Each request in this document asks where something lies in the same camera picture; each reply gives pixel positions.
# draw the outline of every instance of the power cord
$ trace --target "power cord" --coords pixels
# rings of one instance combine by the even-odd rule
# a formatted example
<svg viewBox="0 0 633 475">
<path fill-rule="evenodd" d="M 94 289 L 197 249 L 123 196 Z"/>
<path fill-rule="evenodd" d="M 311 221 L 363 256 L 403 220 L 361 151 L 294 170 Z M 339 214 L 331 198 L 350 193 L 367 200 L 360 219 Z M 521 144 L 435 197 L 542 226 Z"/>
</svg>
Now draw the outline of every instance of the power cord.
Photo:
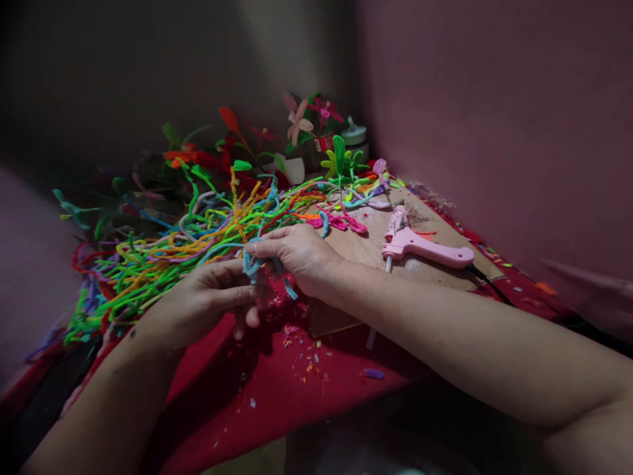
<svg viewBox="0 0 633 475">
<path fill-rule="evenodd" d="M 497 288 L 496 285 L 493 284 L 492 280 L 490 280 L 486 276 L 486 274 L 484 274 L 477 267 L 475 267 L 474 264 L 469 264 L 468 266 L 466 266 L 466 270 L 470 270 L 475 275 L 475 277 L 482 279 L 486 284 L 488 284 L 490 287 L 495 289 L 495 292 L 497 293 L 497 295 L 499 295 L 499 297 L 501 297 L 501 300 L 503 300 L 504 303 L 507 303 L 511 307 L 516 307 L 516 305 L 514 305 L 512 301 L 509 298 L 507 298 L 505 294 Z"/>
</svg>

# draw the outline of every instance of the pink pipe cleaner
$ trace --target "pink pipe cleaner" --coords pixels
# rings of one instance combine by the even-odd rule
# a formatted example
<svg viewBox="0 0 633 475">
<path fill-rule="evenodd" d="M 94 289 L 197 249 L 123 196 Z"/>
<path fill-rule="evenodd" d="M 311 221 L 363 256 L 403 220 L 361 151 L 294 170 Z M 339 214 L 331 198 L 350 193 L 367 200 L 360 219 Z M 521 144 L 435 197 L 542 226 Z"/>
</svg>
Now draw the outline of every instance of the pink pipe cleaner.
<svg viewBox="0 0 633 475">
<path fill-rule="evenodd" d="M 329 211 L 324 210 L 323 208 L 319 207 L 319 205 L 316 205 L 316 207 L 328 215 L 330 226 L 333 226 L 334 228 L 338 230 L 346 231 L 347 225 L 349 225 L 349 228 L 352 231 L 354 231 L 356 234 L 364 234 L 367 232 L 367 227 L 364 224 L 361 224 L 358 221 L 356 221 L 354 218 L 352 218 L 347 213 L 347 211 L 345 211 L 345 208 L 343 208 L 343 216 L 332 216 L 332 214 Z M 308 223 L 310 226 L 314 227 L 315 229 L 318 229 L 323 226 L 323 220 L 321 218 L 307 220 L 306 223 Z"/>
</svg>

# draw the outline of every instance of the pink wall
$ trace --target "pink wall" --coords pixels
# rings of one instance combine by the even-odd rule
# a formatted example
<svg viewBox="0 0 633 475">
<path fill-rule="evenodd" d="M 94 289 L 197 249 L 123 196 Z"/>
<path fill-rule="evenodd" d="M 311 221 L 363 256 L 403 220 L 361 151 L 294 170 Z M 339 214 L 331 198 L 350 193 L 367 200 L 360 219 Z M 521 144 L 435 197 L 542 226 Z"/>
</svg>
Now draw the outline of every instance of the pink wall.
<svg viewBox="0 0 633 475">
<path fill-rule="evenodd" d="M 633 5 L 364 0 L 357 16 L 374 150 L 633 342 Z"/>
<path fill-rule="evenodd" d="M 8 158 L 0 155 L 2 162 Z M 0 395 L 24 357 L 56 321 L 72 314 L 79 275 L 71 267 L 76 228 L 59 205 L 0 165 Z"/>
</svg>

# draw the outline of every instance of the artificial flower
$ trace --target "artificial flower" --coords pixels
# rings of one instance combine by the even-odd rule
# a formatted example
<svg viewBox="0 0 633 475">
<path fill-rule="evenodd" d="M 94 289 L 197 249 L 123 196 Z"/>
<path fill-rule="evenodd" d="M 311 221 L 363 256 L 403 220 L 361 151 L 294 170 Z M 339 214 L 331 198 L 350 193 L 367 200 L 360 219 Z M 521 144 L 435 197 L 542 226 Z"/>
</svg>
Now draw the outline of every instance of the artificial flower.
<svg viewBox="0 0 633 475">
<path fill-rule="evenodd" d="M 304 131 L 308 132 L 310 135 L 314 135 L 312 130 L 315 128 L 308 119 L 303 118 L 303 114 L 305 113 L 305 109 L 308 105 L 308 99 L 304 99 L 301 101 L 299 105 L 299 109 L 296 112 L 290 111 L 290 116 L 288 120 L 292 122 L 292 125 L 288 129 L 288 140 L 292 137 L 292 145 L 297 146 L 297 140 L 299 139 L 299 132 Z"/>
</svg>

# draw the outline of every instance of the glue gun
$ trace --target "glue gun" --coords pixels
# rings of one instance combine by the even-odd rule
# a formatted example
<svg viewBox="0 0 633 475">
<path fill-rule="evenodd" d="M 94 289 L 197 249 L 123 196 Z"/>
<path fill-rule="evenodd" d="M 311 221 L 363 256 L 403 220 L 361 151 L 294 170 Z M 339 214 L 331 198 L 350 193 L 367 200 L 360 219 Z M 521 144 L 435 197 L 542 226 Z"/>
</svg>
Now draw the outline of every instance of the glue gun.
<svg viewBox="0 0 633 475">
<path fill-rule="evenodd" d="M 404 206 L 396 206 L 384 233 L 386 243 L 382 255 L 387 258 L 386 271 L 391 271 L 392 259 L 400 260 L 408 252 L 453 269 L 463 269 L 473 263 L 475 253 L 469 247 L 444 246 L 420 236 L 411 229 Z"/>
</svg>

